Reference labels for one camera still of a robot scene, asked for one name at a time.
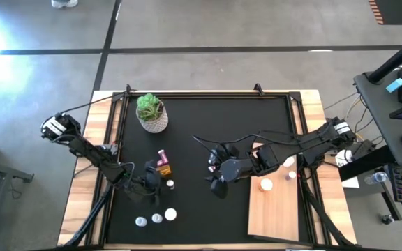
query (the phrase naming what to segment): green succulent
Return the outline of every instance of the green succulent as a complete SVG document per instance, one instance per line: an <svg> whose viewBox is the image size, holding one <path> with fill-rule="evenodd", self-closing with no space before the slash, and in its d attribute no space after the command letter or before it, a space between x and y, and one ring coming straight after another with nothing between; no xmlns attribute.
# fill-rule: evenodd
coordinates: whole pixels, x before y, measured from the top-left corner
<svg viewBox="0 0 402 251"><path fill-rule="evenodd" d="M153 121L162 114L161 101L151 93L137 99L137 116L143 121Z"/></svg>

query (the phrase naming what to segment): bottle cap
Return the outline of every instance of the bottle cap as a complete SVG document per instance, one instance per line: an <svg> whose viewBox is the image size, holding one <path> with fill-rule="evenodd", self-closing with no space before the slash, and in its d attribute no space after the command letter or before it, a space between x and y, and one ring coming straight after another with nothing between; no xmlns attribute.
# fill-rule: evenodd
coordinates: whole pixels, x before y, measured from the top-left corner
<svg viewBox="0 0 402 251"><path fill-rule="evenodd" d="M165 219L167 220L174 220L176 219L176 210L173 208L169 208L165 211Z"/></svg>

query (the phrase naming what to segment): small white cup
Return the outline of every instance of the small white cup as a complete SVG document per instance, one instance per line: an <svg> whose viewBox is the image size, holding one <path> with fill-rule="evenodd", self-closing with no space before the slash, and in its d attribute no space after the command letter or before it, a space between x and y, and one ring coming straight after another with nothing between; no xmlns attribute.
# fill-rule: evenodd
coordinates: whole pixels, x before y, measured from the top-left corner
<svg viewBox="0 0 402 251"><path fill-rule="evenodd" d="M159 213L155 213L151 217L151 220L153 220L154 223L161 223L162 222L162 216Z"/></svg>
<svg viewBox="0 0 402 251"><path fill-rule="evenodd" d="M176 219L176 210L174 210L173 208L169 208L165 211L165 219L172 221L174 219Z"/></svg>
<svg viewBox="0 0 402 251"><path fill-rule="evenodd" d="M272 186L272 181L268 178L264 178L261 180L259 188L262 192L266 192L272 190Z"/></svg>
<svg viewBox="0 0 402 251"><path fill-rule="evenodd" d="M174 181L172 181L172 180L168 180L167 181L167 187L169 187L169 189L174 189Z"/></svg>
<svg viewBox="0 0 402 251"><path fill-rule="evenodd" d="M296 176L297 176L296 172L291 171L291 172L289 172L288 175L286 176L286 180L287 180L287 181L292 180L292 179L294 179Z"/></svg>
<svg viewBox="0 0 402 251"><path fill-rule="evenodd" d="M284 167L288 168L291 167L292 164L294 164L294 158L293 157L289 157L285 160L285 162L282 164Z"/></svg>
<svg viewBox="0 0 402 251"><path fill-rule="evenodd" d="M137 217L135 222L138 227L147 226L147 219L145 219L144 217Z"/></svg>

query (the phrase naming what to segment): white plant pot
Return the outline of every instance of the white plant pot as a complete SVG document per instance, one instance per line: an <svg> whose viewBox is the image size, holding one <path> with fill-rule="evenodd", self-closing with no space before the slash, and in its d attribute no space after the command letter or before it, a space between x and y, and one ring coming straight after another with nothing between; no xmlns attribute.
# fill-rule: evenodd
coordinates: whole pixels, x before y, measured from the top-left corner
<svg viewBox="0 0 402 251"><path fill-rule="evenodd" d="M139 116L137 114L138 112L136 108L136 117L137 119L139 119ZM164 129L166 129L168 125L168 116L167 111L165 110L165 106L163 106L163 112L161 116L156 120L143 121L142 119L139 119L139 122L147 132L158 133L164 131Z"/></svg>

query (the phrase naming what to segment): gray floor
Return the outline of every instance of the gray floor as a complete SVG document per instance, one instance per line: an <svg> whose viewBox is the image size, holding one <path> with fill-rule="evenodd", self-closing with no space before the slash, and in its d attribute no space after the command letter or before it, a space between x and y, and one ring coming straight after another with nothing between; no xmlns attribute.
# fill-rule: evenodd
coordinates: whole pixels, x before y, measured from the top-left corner
<svg viewBox="0 0 402 251"><path fill-rule="evenodd" d="M49 2L0 0L0 50L102 48L114 0L81 0L70 10ZM402 26L380 26L365 0L124 0L112 47L245 45L395 45ZM110 55L102 90L319 89L324 107L355 91L354 75L373 70L393 51ZM35 173L16 183L0 215L0 250L54 247L75 158L40 138L48 116L88 102L99 55L0 56L0 162ZM326 110L345 116L352 99ZM348 118L354 126L363 112ZM82 124L87 109L72 113ZM361 122L370 120L370 114ZM361 132L379 135L372 123ZM402 250L402 222L381 225L380 195L349 198L358 243Z"/></svg>

